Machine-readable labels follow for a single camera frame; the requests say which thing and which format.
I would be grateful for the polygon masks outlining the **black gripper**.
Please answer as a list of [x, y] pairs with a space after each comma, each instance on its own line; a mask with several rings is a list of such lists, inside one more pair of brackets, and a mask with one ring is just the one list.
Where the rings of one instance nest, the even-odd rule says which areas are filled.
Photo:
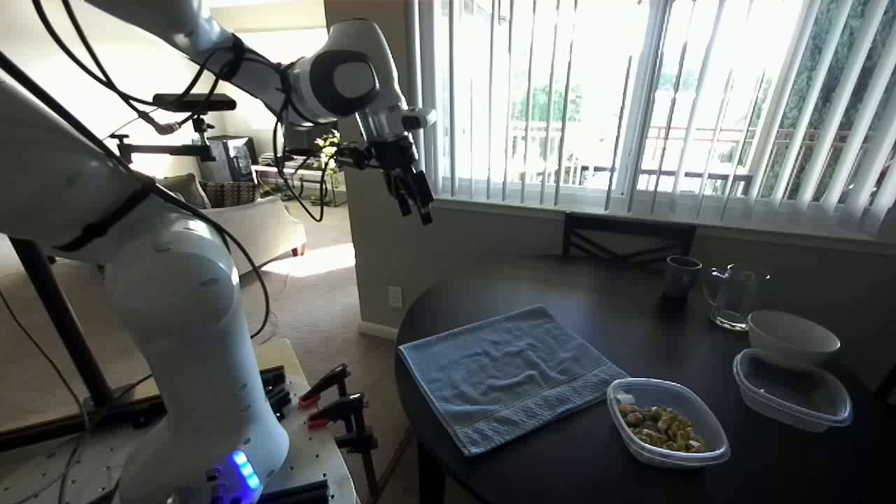
[[398, 201], [401, 216], [410, 216], [410, 205], [420, 216], [423, 225], [430, 225], [430, 187], [426, 173], [417, 170], [417, 152], [413, 142], [409, 138], [401, 139], [388, 139], [388, 142], [374, 142], [374, 162], [380, 164], [382, 177], [385, 177], [385, 187]]

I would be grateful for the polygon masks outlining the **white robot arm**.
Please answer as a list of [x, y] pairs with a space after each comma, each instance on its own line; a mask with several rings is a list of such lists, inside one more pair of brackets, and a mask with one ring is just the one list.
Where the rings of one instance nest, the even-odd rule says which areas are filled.
[[[368, 20], [277, 64], [221, 29], [202, 0], [87, 0], [147, 31], [193, 64], [255, 96], [282, 127], [353, 122], [354, 156], [382, 169], [402, 213], [426, 218], [430, 187], [392, 48]], [[94, 262], [165, 404], [126, 463], [121, 504], [255, 504], [289, 458], [221, 229], [130, 170], [16, 62], [0, 79], [0, 232], [55, 258]]]

